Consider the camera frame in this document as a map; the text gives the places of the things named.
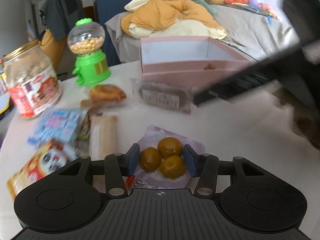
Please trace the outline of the beige wafer packet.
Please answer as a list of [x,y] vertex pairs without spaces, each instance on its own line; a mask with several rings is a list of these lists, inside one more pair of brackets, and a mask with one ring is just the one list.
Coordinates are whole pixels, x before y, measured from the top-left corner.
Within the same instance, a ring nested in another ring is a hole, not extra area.
[[89,137],[89,155],[92,160],[103,160],[118,152],[116,115],[93,115]]

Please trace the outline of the blue candy bag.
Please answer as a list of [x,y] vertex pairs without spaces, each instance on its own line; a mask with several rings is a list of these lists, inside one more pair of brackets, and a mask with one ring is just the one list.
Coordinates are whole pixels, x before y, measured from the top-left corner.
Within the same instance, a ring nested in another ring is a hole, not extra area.
[[72,145],[76,141],[86,114],[86,110],[79,108],[46,109],[33,127],[27,143],[38,147],[50,139],[55,139]]

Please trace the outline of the orange pastry cake packet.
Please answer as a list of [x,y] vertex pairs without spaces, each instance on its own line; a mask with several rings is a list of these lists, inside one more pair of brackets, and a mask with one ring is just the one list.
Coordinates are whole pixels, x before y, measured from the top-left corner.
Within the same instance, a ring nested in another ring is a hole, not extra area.
[[110,84],[95,85],[86,93],[88,99],[80,102],[80,107],[82,108],[110,106],[126,99],[126,93],[121,88]]

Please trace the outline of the orange plush toy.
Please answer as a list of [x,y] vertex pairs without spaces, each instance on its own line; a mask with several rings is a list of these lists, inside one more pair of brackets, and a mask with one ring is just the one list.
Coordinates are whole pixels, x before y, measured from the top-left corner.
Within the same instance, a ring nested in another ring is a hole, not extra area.
[[62,58],[63,43],[56,41],[52,32],[46,29],[39,44],[40,48],[51,59],[54,69],[57,70]]

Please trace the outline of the dark jacket on chair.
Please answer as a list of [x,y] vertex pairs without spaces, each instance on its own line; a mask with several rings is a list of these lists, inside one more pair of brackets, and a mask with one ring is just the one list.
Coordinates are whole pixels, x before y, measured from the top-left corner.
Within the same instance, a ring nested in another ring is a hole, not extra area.
[[76,22],[85,18],[81,0],[46,0],[40,10],[56,41],[67,37]]

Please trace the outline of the grey sofa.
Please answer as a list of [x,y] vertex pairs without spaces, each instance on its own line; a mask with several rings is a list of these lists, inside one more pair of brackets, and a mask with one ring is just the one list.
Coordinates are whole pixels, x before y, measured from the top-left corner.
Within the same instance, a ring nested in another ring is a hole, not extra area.
[[[283,21],[268,19],[265,16],[215,5],[215,19],[226,29],[222,43],[234,47],[249,61],[258,61],[299,42],[294,28]],[[134,36],[127,36],[121,28],[125,12],[113,16],[105,22],[108,35],[121,63],[139,60],[141,37],[165,36],[208,36],[214,33],[205,25],[195,20],[177,21],[171,27],[161,31],[149,31],[133,27]]]

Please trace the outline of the pink cardboard box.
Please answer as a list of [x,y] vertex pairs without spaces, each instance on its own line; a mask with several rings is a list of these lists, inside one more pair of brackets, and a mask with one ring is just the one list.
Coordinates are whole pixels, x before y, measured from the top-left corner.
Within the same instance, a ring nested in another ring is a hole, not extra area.
[[142,79],[186,87],[206,87],[251,62],[211,37],[171,36],[140,40]]

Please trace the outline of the dark brown bar packet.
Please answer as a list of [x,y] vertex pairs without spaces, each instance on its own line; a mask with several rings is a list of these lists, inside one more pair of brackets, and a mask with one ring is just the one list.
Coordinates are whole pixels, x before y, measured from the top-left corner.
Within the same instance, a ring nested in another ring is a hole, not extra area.
[[130,79],[132,96],[145,105],[189,114],[193,95],[188,87]]

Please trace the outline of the egg yolk snack pack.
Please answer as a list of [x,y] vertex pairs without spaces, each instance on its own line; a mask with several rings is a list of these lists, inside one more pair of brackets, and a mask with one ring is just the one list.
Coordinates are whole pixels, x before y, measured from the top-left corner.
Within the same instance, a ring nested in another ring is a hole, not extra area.
[[190,145],[196,154],[204,153],[205,147],[195,140],[149,126],[140,141],[138,164],[126,186],[132,189],[177,189],[188,184],[191,175],[183,147]]

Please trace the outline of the colourful toys on sofa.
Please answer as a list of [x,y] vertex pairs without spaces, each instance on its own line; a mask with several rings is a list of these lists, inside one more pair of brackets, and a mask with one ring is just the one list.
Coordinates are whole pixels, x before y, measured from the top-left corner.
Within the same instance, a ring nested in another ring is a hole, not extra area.
[[278,20],[277,13],[263,0],[224,0],[223,4]]

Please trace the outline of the peanut jar gold lid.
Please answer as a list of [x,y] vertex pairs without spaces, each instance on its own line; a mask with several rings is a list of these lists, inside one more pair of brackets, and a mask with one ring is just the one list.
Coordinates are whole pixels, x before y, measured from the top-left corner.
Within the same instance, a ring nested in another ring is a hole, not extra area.
[[4,57],[6,86],[21,117],[34,118],[62,95],[49,56],[33,40]]

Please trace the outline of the green candy dispenser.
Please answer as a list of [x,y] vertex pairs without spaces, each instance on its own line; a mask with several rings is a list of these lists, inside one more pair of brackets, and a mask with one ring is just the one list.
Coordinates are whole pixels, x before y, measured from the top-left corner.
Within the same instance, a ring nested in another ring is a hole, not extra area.
[[105,41],[103,27],[90,18],[78,20],[69,32],[67,45],[76,55],[72,74],[81,86],[92,86],[110,77],[106,55],[102,50]]

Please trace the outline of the orange and cream duvet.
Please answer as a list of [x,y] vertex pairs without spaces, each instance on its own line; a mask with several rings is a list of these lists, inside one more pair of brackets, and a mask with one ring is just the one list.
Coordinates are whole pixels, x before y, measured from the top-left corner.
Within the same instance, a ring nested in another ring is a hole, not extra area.
[[222,40],[226,29],[214,18],[204,0],[132,0],[120,22],[122,31],[135,39],[155,36],[208,36]]

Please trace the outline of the panda yellow snack bag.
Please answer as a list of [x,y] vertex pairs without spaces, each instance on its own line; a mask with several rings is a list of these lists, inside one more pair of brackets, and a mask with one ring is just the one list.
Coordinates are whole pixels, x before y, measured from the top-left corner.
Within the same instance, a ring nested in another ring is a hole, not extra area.
[[42,144],[28,162],[7,181],[13,199],[26,187],[64,167],[82,155],[73,146],[51,139]]

